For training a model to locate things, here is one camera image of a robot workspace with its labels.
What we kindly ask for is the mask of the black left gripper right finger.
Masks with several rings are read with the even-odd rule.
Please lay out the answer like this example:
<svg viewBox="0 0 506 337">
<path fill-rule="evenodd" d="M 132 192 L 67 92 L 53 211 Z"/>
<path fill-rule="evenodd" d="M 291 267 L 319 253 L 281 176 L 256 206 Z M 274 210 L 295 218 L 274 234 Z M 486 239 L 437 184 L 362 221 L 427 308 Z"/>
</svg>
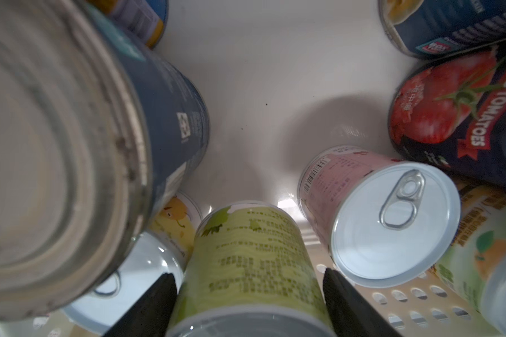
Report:
<svg viewBox="0 0 506 337">
<path fill-rule="evenodd" d="M 323 293 L 337 336 L 401 337 L 340 272 L 326 269 Z"/>
</svg>

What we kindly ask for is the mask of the yellow label small can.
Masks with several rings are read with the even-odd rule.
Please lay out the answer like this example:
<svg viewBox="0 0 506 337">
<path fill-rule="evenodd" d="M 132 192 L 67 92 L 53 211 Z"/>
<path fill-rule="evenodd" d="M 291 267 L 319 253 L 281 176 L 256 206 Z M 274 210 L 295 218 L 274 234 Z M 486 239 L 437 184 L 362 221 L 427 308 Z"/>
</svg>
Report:
<svg viewBox="0 0 506 337">
<path fill-rule="evenodd" d="M 193 252 L 202 213 L 195 202 L 177 192 L 136 241 L 125 262 L 105 282 L 63 308 L 80 327 L 104 335 L 165 273 L 177 288 Z"/>
</svg>

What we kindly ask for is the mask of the green label small can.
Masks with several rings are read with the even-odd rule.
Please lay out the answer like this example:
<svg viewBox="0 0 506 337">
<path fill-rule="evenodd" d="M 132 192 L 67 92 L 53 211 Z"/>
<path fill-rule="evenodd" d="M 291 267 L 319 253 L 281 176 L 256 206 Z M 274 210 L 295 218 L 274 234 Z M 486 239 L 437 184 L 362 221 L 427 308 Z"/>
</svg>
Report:
<svg viewBox="0 0 506 337">
<path fill-rule="evenodd" d="M 168 336 L 334 336 L 316 272 L 292 217 L 260 201 L 200 224 Z"/>
</svg>

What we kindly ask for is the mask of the dark navy tall can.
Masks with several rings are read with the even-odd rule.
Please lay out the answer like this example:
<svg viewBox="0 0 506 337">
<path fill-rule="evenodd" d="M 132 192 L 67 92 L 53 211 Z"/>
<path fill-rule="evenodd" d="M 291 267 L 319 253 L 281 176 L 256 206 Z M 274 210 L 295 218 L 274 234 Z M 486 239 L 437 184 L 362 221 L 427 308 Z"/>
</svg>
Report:
<svg viewBox="0 0 506 337">
<path fill-rule="evenodd" d="M 506 41 L 416 68 L 387 125 L 406 159 L 506 188 Z"/>
</svg>

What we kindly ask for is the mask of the pink label small can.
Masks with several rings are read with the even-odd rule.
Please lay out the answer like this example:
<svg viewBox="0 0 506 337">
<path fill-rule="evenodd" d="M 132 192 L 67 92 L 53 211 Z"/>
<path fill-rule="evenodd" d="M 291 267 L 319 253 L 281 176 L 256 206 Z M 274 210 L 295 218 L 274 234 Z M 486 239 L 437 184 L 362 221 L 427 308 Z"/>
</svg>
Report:
<svg viewBox="0 0 506 337">
<path fill-rule="evenodd" d="M 443 171 L 350 145 L 312 159 L 297 198 L 342 274 L 377 289 L 404 284 L 432 267 L 461 216 L 458 190 Z"/>
</svg>

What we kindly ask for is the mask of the blue label soup can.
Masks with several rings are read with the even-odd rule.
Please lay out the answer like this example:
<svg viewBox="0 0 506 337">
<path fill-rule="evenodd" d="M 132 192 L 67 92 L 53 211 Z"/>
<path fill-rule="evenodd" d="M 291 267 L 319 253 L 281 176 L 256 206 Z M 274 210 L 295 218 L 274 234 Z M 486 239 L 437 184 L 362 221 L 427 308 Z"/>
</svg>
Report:
<svg viewBox="0 0 506 337">
<path fill-rule="evenodd" d="M 506 39 L 506 0 L 378 1 L 386 35 L 407 56 L 440 58 Z"/>
</svg>

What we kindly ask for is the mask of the orange green lidded can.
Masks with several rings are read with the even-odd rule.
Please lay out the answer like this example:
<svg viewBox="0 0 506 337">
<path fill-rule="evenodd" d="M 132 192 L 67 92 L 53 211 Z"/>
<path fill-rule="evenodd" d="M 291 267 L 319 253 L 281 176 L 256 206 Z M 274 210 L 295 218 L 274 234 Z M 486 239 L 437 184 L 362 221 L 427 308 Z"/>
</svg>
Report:
<svg viewBox="0 0 506 337">
<path fill-rule="evenodd" d="M 506 189 L 451 178 L 461 218 L 453 241 L 430 270 L 506 336 Z"/>
</svg>

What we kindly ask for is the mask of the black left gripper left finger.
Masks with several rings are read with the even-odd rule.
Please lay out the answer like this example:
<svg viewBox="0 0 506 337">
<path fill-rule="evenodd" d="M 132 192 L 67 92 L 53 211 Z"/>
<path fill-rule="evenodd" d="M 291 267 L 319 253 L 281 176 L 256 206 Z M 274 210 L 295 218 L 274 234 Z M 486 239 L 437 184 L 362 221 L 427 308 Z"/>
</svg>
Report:
<svg viewBox="0 0 506 337">
<path fill-rule="evenodd" d="M 162 274 L 103 336 L 165 336 L 177 293 L 174 275 Z"/>
</svg>

